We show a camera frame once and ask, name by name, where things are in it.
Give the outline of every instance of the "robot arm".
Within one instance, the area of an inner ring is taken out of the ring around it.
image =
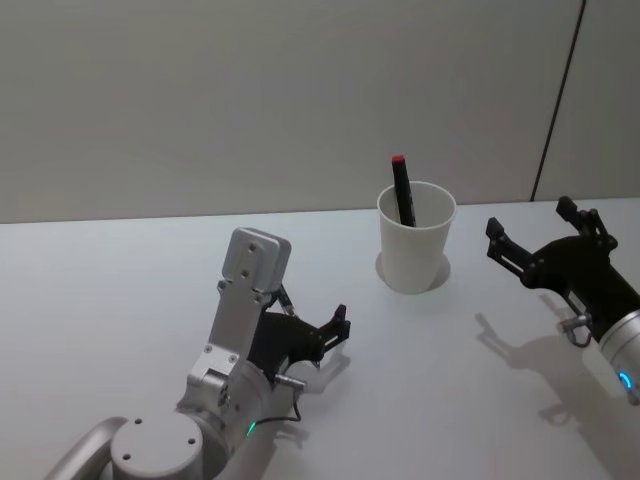
[[[491,218],[487,255],[514,273],[525,287],[552,290],[567,302],[576,318],[562,322],[560,330],[579,347],[587,346],[591,338],[598,342],[636,405],[640,398],[640,296],[611,265],[609,254],[618,242],[607,232],[597,210],[578,211],[569,197],[562,197],[556,212],[578,231],[577,236],[529,253]],[[574,330],[582,326],[590,336],[580,344]]]
[[[295,402],[306,383],[287,376],[287,368],[304,360],[318,364],[349,338],[350,322],[344,305],[321,328],[295,316],[282,287],[290,252],[282,238],[237,229],[218,283],[220,303],[209,341],[176,410],[100,423],[45,480],[215,478],[256,425],[264,423],[276,385],[292,388],[297,413]],[[275,301],[289,315],[267,312]]]

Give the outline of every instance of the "white table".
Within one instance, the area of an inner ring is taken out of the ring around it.
[[[640,286],[640,200],[579,205],[599,208],[614,264]],[[237,226],[288,238],[299,314],[319,325],[345,303],[352,336],[346,368],[302,398],[303,422],[260,427],[225,478],[636,478],[640,410],[595,345],[556,334],[557,296],[487,259],[490,216],[532,250],[572,232],[552,203],[461,207],[450,277],[404,296],[375,272],[375,211],[0,226],[0,478],[41,478],[105,417],[173,407]]]

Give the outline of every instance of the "gray wall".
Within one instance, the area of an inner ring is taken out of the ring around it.
[[[640,3],[589,0],[536,199],[640,196]]]
[[[578,0],[4,0],[0,222],[528,199]]]

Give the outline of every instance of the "white paper cup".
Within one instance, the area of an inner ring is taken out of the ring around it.
[[[456,200],[444,188],[427,182],[411,182],[416,227],[400,223],[393,185],[378,197],[382,273],[393,290],[426,292],[442,262]]]

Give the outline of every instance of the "black marker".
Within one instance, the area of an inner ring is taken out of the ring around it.
[[[413,214],[413,200],[411,199],[411,184],[407,174],[407,165],[404,155],[396,155],[391,159],[393,168],[393,184],[398,201],[398,212],[400,213],[400,223],[407,227],[416,226],[416,217]]]

